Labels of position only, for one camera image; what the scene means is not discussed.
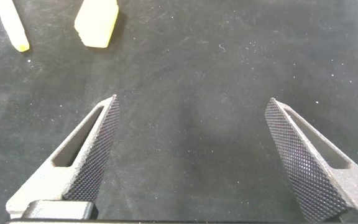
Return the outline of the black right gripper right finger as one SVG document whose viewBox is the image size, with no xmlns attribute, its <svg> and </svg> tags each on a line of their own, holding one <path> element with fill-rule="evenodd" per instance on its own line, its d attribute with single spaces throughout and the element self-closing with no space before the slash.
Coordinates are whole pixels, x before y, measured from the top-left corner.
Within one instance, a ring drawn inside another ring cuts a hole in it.
<svg viewBox="0 0 358 224">
<path fill-rule="evenodd" d="M 275 98 L 265 119 L 305 219 L 358 222 L 358 165 Z"/>
</svg>

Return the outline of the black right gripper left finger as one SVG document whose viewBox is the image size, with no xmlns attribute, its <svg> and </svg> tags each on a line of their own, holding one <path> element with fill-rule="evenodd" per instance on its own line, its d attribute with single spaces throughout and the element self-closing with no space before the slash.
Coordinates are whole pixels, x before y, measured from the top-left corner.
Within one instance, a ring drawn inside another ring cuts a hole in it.
<svg viewBox="0 0 358 224">
<path fill-rule="evenodd" d="M 119 124 L 119 100 L 100 101 L 6 202 L 11 218 L 37 200 L 94 202 Z"/>
</svg>

